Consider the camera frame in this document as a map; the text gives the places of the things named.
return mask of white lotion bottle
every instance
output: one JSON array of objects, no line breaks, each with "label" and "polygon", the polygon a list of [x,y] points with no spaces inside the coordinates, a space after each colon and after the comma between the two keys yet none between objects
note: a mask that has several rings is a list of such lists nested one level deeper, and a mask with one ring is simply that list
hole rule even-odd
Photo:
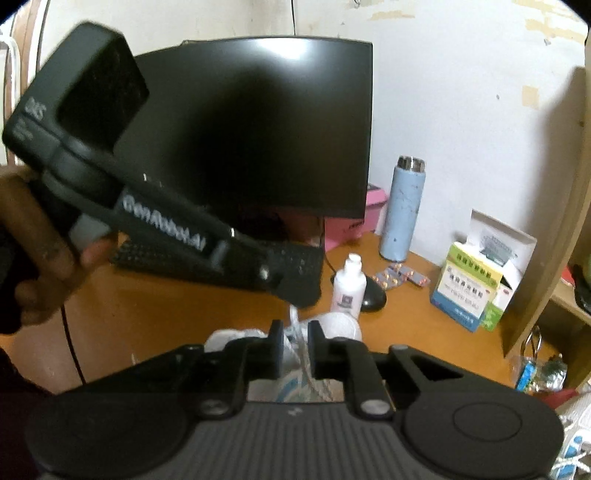
[{"label": "white lotion bottle", "polygon": [[330,311],[348,313],[358,319],[366,285],[367,279],[361,272],[361,257],[349,254],[345,267],[335,275]]}]

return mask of black cable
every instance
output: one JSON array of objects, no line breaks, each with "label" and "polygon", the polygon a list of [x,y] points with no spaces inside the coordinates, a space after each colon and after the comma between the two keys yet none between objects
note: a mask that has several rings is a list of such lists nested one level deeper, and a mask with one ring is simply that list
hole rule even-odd
[{"label": "black cable", "polygon": [[72,360],[74,360],[74,366],[76,367],[76,371],[78,372],[78,376],[80,377],[82,385],[86,385],[86,379],[84,378],[84,374],[82,373],[82,369],[80,368],[80,362],[78,361],[78,357],[76,356],[76,352],[74,351],[72,337],[70,336],[70,328],[68,327],[68,321],[66,319],[66,308],[63,305],[61,306],[61,322],[64,324],[64,333],[66,334],[66,341],[68,342],[70,355],[72,356]]},{"label": "black cable", "polygon": [[294,37],[296,36],[296,10],[294,9],[294,0],[291,0],[291,21],[294,24]]},{"label": "black cable", "polygon": [[322,249],[322,253],[324,254],[324,261],[330,267],[330,269],[333,271],[333,273],[336,273],[335,268],[330,263],[329,257],[326,255],[326,248],[324,247],[324,236],[326,234],[326,231],[325,231],[326,222],[324,221],[324,218],[320,218],[320,221],[322,222],[322,227],[320,230],[320,247]]}]

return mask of round pad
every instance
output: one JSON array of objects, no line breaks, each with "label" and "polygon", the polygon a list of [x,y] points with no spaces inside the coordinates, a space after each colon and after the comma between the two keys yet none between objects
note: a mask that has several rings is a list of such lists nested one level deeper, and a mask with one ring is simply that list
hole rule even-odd
[{"label": "round pad", "polygon": [[134,476],[167,460],[187,431],[172,394],[67,393],[37,408],[25,432],[34,459],[72,478]]},{"label": "round pad", "polygon": [[563,441],[552,409],[521,393],[425,393],[404,433],[414,450],[448,474],[533,478],[549,471]]}]

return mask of light blue water bottle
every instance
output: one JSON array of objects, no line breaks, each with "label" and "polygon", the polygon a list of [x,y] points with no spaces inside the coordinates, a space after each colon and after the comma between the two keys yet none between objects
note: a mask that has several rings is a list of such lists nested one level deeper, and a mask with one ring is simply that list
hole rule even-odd
[{"label": "light blue water bottle", "polygon": [[401,156],[394,168],[388,213],[379,243],[382,257],[393,262],[406,260],[424,185],[425,162],[420,158]]}]

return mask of gray textured surface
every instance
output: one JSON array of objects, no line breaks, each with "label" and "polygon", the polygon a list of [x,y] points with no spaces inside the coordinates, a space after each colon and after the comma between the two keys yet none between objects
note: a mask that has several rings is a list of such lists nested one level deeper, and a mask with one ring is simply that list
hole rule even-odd
[{"label": "gray textured surface", "polygon": [[406,452],[394,429],[359,420],[344,404],[248,403],[230,420],[199,424],[173,459],[134,480],[442,478]]}]

